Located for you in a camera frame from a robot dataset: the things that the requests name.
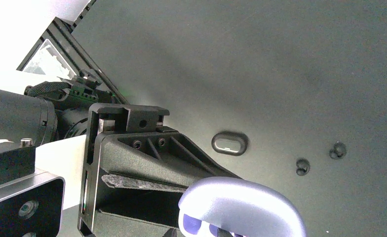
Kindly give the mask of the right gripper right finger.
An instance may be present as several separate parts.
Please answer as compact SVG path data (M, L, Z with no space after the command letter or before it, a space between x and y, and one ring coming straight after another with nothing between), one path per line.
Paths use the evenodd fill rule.
M217 230L217 237L233 237L233 235L230 232L226 231L226 230L218 228L218 230Z

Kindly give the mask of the black earbud charging case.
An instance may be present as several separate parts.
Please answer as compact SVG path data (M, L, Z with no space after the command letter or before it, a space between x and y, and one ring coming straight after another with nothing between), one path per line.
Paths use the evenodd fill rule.
M248 148L249 138L240 132L222 131L215 134L211 146L217 153L229 156L241 156Z

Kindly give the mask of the lavender earbud charging case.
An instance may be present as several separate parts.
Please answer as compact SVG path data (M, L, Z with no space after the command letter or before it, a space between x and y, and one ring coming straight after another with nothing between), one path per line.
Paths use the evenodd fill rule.
M209 177L181 196L178 225L186 237L305 237L306 226L293 203L261 184L231 177Z

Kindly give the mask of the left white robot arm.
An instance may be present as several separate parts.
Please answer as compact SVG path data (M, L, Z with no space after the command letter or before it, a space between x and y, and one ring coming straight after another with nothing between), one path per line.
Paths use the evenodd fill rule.
M65 179L36 168L37 149L56 145L53 164L69 168L84 135L77 230L84 237L177 237L178 201L193 183L234 177L187 136L163 125L167 109L121 104L86 73L0 90L0 237L59 234Z

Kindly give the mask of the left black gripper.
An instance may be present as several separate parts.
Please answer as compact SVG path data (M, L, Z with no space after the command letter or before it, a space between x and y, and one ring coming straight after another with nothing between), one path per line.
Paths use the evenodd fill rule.
M178 227L178 200L204 178L237 177L155 106L94 104L88 113L77 228L85 237L161 237Z

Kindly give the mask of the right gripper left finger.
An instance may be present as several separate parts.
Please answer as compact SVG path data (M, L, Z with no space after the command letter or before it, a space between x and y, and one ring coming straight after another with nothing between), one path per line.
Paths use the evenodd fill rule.
M163 237L177 237L177 230L175 228L168 229Z

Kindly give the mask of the black earbud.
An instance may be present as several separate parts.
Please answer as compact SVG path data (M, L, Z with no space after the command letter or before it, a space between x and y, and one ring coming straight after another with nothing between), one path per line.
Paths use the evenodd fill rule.
M310 162L305 158L300 158L296 162L296 174L299 176L307 175L310 170Z
M344 143L338 141L329 150L329 157L331 159L342 159L347 154L347 147Z

